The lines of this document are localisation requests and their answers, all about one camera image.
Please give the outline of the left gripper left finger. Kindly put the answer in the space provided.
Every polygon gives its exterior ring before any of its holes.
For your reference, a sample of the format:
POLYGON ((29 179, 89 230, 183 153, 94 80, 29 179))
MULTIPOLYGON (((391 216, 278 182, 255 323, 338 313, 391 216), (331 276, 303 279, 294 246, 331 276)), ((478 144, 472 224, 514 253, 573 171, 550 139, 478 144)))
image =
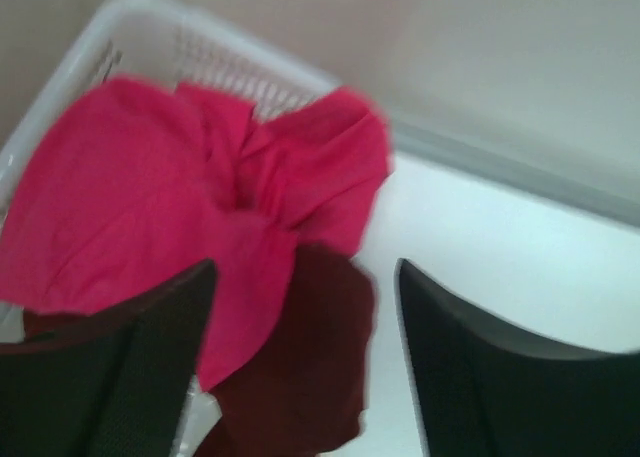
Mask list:
POLYGON ((176 455, 216 280, 204 260, 92 316, 3 344, 2 455, 176 455))

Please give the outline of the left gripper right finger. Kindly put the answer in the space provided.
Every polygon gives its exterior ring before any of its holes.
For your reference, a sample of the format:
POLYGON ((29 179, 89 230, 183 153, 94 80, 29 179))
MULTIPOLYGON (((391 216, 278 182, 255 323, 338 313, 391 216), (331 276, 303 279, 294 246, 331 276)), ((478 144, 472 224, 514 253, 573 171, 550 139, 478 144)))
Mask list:
POLYGON ((639 356, 525 330, 396 267, 427 456, 635 456, 639 356))

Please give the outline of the pink t shirt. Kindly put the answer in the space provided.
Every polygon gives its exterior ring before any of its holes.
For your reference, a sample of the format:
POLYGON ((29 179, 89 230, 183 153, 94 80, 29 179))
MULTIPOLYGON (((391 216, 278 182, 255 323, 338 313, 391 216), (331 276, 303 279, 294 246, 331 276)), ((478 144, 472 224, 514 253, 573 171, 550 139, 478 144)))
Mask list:
POLYGON ((1 232, 1 298, 91 315, 211 259, 211 389, 267 340, 300 244, 358 252, 389 151, 384 119, 345 88, 262 122, 224 92, 112 79, 33 154, 1 232))

